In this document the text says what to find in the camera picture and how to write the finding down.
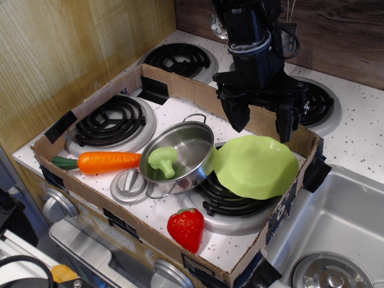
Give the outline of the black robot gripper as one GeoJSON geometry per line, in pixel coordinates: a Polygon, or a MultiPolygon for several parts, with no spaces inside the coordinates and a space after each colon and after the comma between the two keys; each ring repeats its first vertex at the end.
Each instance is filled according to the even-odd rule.
{"type": "Polygon", "coordinates": [[[284,72],[284,60],[267,46],[231,44],[228,51],[234,69],[217,73],[213,80],[220,92],[221,105],[232,128],[241,132],[250,120],[248,104],[277,109],[276,129],[281,143],[287,143],[298,129],[300,109],[306,107],[307,85],[284,72]]]}

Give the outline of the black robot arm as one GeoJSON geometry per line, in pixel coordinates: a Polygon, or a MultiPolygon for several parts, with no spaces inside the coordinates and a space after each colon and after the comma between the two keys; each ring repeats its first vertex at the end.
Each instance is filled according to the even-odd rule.
{"type": "Polygon", "coordinates": [[[279,1],[213,1],[218,19],[227,32],[227,50],[235,69],[217,73],[218,99],[233,129],[240,132],[250,120],[249,106],[276,114],[281,143],[290,141],[305,114],[306,84],[284,71],[286,56],[278,21],[279,1]]]}

